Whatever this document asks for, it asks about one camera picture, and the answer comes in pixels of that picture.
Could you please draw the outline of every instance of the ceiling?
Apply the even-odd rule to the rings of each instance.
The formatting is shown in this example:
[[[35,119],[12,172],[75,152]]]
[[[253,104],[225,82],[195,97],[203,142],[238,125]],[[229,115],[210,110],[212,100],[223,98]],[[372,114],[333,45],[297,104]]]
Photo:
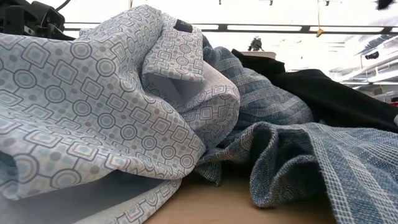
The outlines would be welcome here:
[[[57,7],[64,0],[40,0]],[[149,4],[171,16],[189,23],[289,24],[289,25],[351,25],[382,26],[380,19],[394,16],[398,4],[386,11],[377,11],[372,0],[133,0],[133,6]],[[103,22],[129,8],[129,0],[72,0],[60,12],[67,22]],[[346,49],[348,35],[313,34],[250,34],[204,33],[212,46],[246,50],[252,38],[262,39],[263,49],[273,51],[288,69],[319,68],[328,70],[342,64],[358,63],[358,58]]]

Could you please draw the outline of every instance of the yellow cord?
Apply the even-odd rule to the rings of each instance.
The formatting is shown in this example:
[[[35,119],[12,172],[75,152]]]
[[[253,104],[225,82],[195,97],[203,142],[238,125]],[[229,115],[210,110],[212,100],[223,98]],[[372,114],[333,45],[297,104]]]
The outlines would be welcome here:
[[[317,0],[317,4],[318,4],[318,31],[317,31],[317,37],[320,37],[323,34],[323,29],[321,29],[321,19],[320,19],[320,4],[319,4],[319,0]]]

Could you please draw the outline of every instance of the clothing pile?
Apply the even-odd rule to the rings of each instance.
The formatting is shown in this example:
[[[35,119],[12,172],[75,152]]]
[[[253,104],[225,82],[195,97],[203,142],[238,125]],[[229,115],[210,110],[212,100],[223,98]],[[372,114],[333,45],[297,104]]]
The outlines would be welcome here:
[[[327,192],[338,223],[398,223],[397,115],[150,6],[74,41],[0,34],[0,223],[142,223],[223,161],[252,165],[258,207]]]

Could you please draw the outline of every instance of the blue plaid fabric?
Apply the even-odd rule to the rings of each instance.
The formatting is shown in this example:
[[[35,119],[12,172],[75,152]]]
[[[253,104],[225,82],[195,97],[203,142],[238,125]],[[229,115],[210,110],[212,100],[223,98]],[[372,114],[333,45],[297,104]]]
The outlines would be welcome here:
[[[197,171],[220,183],[220,161],[256,160],[250,191],[269,208],[326,191],[338,223],[398,223],[398,134],[312,123],[296,96],[242,67],[233,54],[203,40],[204,60],[239,89],[241,107],[222,149],[206,152]]]

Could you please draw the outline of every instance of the table surface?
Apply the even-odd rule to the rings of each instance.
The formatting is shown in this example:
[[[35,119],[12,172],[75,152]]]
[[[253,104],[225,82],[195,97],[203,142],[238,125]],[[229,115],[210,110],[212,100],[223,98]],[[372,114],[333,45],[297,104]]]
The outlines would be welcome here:
[[[180,189],[146,224],[262,223],[311,224],[336,223],[326,198],[295,202],[272,209],[254,206],[249,194],[248,177],[229,177],[220,187],[206,185],[187,177]]]

